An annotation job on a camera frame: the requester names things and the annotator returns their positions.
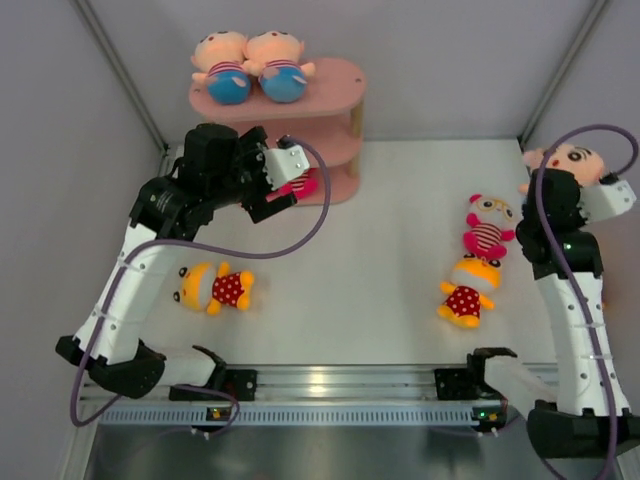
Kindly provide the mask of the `yellow plush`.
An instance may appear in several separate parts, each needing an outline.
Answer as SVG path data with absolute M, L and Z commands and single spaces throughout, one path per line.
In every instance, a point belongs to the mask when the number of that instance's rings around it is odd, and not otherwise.
M 480 325 L 482 309 L 495 308 L 490 295 L 501 286 L 502 262 L 465 254 L 453 267 L 450 279 L 440 283 L 446 296 L 437 315 L 460 328 Z

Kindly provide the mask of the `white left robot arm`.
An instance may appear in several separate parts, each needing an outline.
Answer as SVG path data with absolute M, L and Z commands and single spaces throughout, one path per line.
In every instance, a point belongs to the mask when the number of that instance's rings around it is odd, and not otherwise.
M 308 167 L 301 145 L 284 137 L 269 147 L 260 126 L 243 134 L 214 123 L 191 129 L 171 172 L 140 188 L 92 313 L 56 344 L 56 353 L 77 369 L 74 383 L 89 377 L 130 399 L 159 386 L 169 387 L 178 400 L 189 397 L 190 388 L 204 399 L 219 397 L 227 371 L 219 355 L 200 345 L 158 351 L 143 341 L 143 325 L 168 276 L 179 281 L 173 301 L 185 307 L 215 312 L 224 305 L 246 306 L 248 273 L 233 273 L 226 265 L 176 268 L 179 251 L 194 246 L 200 228 L 227 206 L 241 207 L 255 223 L 292 207 L 294 194 L 275 193 Z

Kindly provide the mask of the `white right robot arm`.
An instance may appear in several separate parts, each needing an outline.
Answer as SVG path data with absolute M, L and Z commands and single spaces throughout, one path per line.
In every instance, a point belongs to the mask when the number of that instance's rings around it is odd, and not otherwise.
M 510 349 L 467 357 L 468 388 L 494 392 L 526 419 L 529 441 L 548 459 L 615 459 L 639 444 L 639 418 L 620 386 L 601 299 L 604 267 L 584 225 L 628 212 L 636 196 L 608 174 L 591 186 L 558 169 L 532 171 L 516 229 L 551 322 L 558 386 L 550 389 Z

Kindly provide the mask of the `boy doll blue shorts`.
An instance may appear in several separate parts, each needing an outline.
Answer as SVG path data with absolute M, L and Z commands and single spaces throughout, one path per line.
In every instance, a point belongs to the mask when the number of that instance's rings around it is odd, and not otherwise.
M 548 148 L 536 148 L 523 153 L 523 163 L 529 167 L 532 180 L 533 171 L 541 166 L 543 158 L 548 151 Z M 560 191 L 560 187 L 557 185 L 558 181 L 551 174 L 553 169 L 573 174 L 581 187 L 598 183 L 606 171 L 604 160 L 597 152 L 569 143 L 559 145 L 550 154 L 543 179 L 544 194 Z M 528 193 L 529 189 L 528 184 L 521 184 L 518 187 L 519 193 L 523 196 Z
M 276 103 L 294 103 L 306 92 L 316 64 L 303 59 L 305 43 L 294 35 L 270 30 L 244 44 L 243 68 L 255 77 L 264 95 Z
M 195 47 L 191 63 L 196 68 L 192 81 L 203 87 L 221 105 L 244 103 L 251 80 L 243 64 L 247 37 L 236 31 L 207 34 Z

